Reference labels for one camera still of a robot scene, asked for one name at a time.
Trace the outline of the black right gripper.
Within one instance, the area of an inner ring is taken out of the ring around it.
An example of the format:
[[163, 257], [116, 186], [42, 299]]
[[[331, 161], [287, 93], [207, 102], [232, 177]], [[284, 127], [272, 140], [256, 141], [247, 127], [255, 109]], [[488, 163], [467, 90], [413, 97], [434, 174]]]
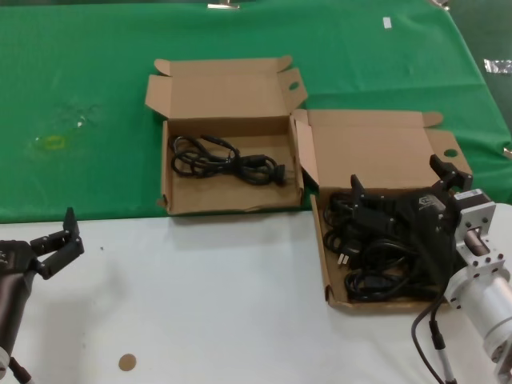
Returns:
[[[430, 168], [438, 176], [432, 190], [446, 194], [453, 188], [468, 191], [473, 177], [436, 154]], [[406, 228], [433, 283], [445, 292], [458, 268], [454, 227], [446, 204], [427, 190], [404, 193], [400, 190], [365, 188], [356, 174], [350, 176], [352, 219], [374, 232], [403, 232]]]

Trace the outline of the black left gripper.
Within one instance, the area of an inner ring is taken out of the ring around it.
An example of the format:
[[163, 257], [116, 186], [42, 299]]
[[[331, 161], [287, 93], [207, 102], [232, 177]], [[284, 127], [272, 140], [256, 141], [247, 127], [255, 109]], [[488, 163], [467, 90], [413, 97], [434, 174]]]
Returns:
[[71, 207], [59, 232], [30, 242], [1, 241], [1, 348], [14, 348], [36, 271], [50, 279], [84, 252]]

